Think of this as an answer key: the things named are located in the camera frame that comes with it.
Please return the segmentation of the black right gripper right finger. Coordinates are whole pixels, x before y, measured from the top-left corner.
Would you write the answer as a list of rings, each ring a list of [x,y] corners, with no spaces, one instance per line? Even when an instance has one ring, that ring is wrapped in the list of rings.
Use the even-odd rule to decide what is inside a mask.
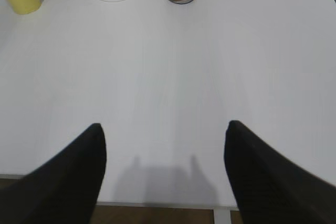
[[[243,223],[335,223],[335,186],[240,121],[230,121],[226,130],[224,164]]]

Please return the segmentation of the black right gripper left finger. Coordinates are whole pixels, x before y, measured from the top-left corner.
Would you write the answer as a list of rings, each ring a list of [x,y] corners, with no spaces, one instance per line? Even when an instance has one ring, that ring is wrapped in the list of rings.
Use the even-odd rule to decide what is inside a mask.
[[[48,162],[1,189],[1,223],[89,223],[106,163],[104,132],[94,123]]]

